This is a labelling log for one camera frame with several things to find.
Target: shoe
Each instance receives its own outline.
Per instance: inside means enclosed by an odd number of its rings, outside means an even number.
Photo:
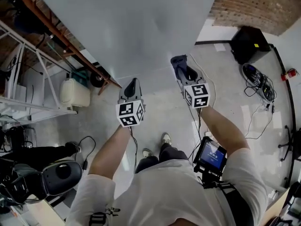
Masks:
[[[167,132],[164,132],[161,137],[161,145],[168,143],[171,145],[171,137]]]
[[[144,148],[142,150],[142,155],[143,155],[143,158],[147,158],[149,156],[153,156],[154,153],[152,153],[152,151],[150,149]]]
[[[75,150],[76,150],[75,153],[81,153],[81,147],[79,145],[75,144],[74,142],[67,142],[65,144],[65,146],[75,147]]]

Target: gray floor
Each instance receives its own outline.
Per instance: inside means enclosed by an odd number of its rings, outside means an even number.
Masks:
[[[240,75],[239,66],[231,54],[230,47],[225,45],[225,48],[226,51],[217,51],[213,45],[199,45],[195,46],[191,53],[216,84],[215,109],[246,133],[252,113],[262,102],[257,95],[247,97],[244,94],[246,81]],[[190,66],[196,66],[190,56],[188,59]],[[257,140],[248,139],[248,143],[262,177],[272,183],[282,185],[284,177],[288,174],[290,157],[280,162],[286,148],[278,149],[277,145],[287,140],[284,126],[290,126],[291,121],[288,95],[285,83],[280,79],[279,64],[272,52],[256,62],[255,66],[273,80],[277,99],[273,119],[264,134]],[[207,82],[210,85],[211,104],[213,104],[215,97],[213,84],[210,80]],[[151,87],[151,83],[156,83],[156,81],[147,80],[147,82],[140,81],[140,83],[149,83]],[[98,149],[119,124],[115,115],[119,89],[109,86],[101,96],[98,96],[97,92],[97,89],[92,89],[90,107],[79,108],[77,115],[64,115],[36,124],[34,127],[37,130],[37,144],[58,146],[67,141],[79,142],[80,139],[89,135],[97,142],[96,150],[88,158],[91,162]],[[144,121],[133,131],[138,141],[137,160],[141,159],[142,149],[145,147],[158,153],[158,143],[161,134],[165,131],[170,133],[174,146],[189,155],[198,137],[194,119],[180,94],[176,81],[171,89],[144,93],[143,99],[146,104]],[[193,114],[197,120],[196,112],[193,111]],[[259,108],[254,114],[248,137],[259,136],[270,119],[271,113]],[[201,136],[206,131],[206,125],[202,123]],[[83,158],[92,147],[93,142],[89,139],[83,142]],[[134,162],[135,145],[131,140],[114,177],[117,184],[115,196],[119,196],[129,186],[133,177]]]

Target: black speaker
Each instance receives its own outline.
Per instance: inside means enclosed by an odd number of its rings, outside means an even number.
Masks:
[[[271,51],[271,48],[258,28],[243,26],[230,42],[235,60],[243,65],[255,63]]]

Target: tire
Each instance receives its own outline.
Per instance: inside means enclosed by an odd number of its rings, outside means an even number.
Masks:
[[[108,76],[109,78],[111,77],[108,74],[108,72],[106,72],[106,70],[104,68],[102,68],[101,66],[98,67],[97,69],[105,76]],[[104,79],[103,79],[103,77],[100,77],[98,74],[92,72],[92,74],[90,76],[90,82],[94,87],[101,88],[103,86]]]

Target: camera screen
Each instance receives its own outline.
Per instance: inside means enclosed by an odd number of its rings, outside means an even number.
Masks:
[[[225,154],[219,151],[218,147],[210,142],[206,142],[200,158],[220,169],[224,156]]]

